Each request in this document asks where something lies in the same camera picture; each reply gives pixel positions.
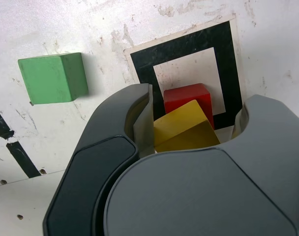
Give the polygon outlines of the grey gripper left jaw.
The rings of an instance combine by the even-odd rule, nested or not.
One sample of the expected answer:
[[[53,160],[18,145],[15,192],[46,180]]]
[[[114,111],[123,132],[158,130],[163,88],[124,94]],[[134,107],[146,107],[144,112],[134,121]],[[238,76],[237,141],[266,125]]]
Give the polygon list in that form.
[[[46,236],[102,236],[106,200],[119,176],[154,153],[150,84],[133,84],[91,115],[43,220]]]

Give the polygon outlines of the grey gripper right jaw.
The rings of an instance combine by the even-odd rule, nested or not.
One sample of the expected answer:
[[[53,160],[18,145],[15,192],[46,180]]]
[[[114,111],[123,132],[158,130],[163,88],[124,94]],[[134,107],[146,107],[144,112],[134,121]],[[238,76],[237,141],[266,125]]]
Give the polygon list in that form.
[[[254,95],[239,134],[203,149],[145,157],[116,180],[107,236],[299,236],[299,117]]]

